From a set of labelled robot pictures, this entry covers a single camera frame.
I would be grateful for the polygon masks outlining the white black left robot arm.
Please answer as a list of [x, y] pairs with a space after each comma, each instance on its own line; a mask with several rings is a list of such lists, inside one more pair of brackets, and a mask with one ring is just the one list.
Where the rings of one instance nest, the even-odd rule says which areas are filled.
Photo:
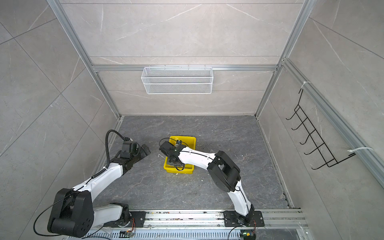
[[127, 204], [111, 203], [95, 208], [93, 201], [112, 182], [150, 153], [147, 145], [125, 141], [108, 167], [71, 189], [58, 191], [48, 220], [48, 232], [81, 238], [93, 227], [130, 224], [132, 215]]

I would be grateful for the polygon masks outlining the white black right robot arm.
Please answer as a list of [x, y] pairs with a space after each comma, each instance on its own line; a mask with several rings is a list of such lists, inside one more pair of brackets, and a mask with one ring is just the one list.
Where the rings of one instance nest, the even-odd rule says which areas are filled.
[[246, 197], [240, 168], [225, 152], [218, 151], [215, 154], [199, 152], [180, 142], [176, 144], [164, 142], [160, 144], [160, 151], [176, 168], [189, 164], [207, 170], [216, 186], [229, 195], [235, 209], [223, 212], [226, 227], [265, 226], [262, 213], [256, 211]]

